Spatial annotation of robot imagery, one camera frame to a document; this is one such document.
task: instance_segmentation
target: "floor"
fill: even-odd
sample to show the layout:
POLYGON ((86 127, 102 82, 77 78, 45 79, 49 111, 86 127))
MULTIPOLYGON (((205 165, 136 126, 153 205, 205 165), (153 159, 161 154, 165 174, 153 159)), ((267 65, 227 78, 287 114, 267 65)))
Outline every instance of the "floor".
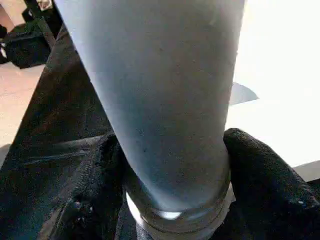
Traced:
MULTIPOLYGON (((320 178, 319 7, 247 0, 234 82, 253 98, 232 105, 226 123, 270 145, 308 181, 320 178)), ((14 139, 42 69, 0 65, 0 146, 14 139)))
MULTIPOLYGON (((14 27, 0 5, 0 24, 14 27)), ((44 66, 19 69, 12 63, 0 65, 0 167, 15 138, 44 66)))
POLYGON ((10 16, 10 20, 15 26, 25 22, 21 15, 21 13, 27 8, 25 0, 0 0, 0 5, 5 9, 6 13, 10 16))

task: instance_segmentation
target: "black glove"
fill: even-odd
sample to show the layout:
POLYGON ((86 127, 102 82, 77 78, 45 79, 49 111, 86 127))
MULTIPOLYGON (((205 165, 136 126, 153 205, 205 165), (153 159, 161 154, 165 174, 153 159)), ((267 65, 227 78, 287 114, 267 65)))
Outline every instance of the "black glove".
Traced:
POLYGON ((113 240, 123 204, 125 156, 114 134, 101 138, 52 201, 38 240, 113 240))
POLYGON ((223 140, 236 202, 253 239, 320 239, 320 203, 313 189, 246 132, 229 129, 223 140))

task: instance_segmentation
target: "black cloth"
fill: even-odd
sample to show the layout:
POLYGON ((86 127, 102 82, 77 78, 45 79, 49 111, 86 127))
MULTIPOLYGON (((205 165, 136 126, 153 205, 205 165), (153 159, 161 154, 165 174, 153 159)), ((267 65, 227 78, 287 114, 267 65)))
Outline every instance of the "black cloth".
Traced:
POLYGON ((3 43, 7 59, 21 69, 45 64, 51 51, 38 20, 15 26, 3 43))
POLYGON ((32 14, 30 12, 30 10, 28 8, 26 8, 23 12, 22 12, 22 17, 23 17, 23 20, 25 22, 30 22, 30 21, 33 21, 35 20, 33 17, 32 17, 32 14))
MULTIPOLYGON (((35 239, 54 200, 111 131, 63 27, 0 170, 0 239, 35 239)), ((240 130, 227 131, 224 142, 237 201, 212 239, 319 239, 314 188, 320 184, 311 188, 268 146, 240 130)), ((118 215, 116 239, 151 239, 125 200, 118 215)))
POLYGON ((113 132, 103 136, 52 201, 37 239, 112 239, 122 206, 124 160, 113 132))
POLYGON ((0 39, 3 39, 7 35, 7 28, 0 24, 0 39))
POLYGON ((2 53, 0 52, 0 64, 5 64, 7 62, 9 62, 9 60, 5 56, 3 56, 2 53))

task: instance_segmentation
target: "white surface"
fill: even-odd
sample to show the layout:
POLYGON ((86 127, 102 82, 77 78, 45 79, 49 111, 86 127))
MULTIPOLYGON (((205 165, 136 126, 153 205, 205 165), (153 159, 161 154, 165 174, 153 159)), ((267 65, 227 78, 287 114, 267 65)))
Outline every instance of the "white surface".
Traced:
POLYGON ((226 128, 262 140, 292 167, 320 160, 319 9, 318 0, 248 0, 244 12, 234 81, 259 99, 231 106, 226 128))

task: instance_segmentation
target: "gray pipe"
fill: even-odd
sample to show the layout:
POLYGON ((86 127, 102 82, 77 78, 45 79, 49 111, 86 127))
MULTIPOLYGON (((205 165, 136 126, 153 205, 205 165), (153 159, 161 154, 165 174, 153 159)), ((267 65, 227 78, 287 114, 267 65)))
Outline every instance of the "gray pipe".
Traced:
POLYGON ((208 238, 230 204, 223 133, 243 0, 56 4, 133 170, 136 220, 156 239, 208 238))

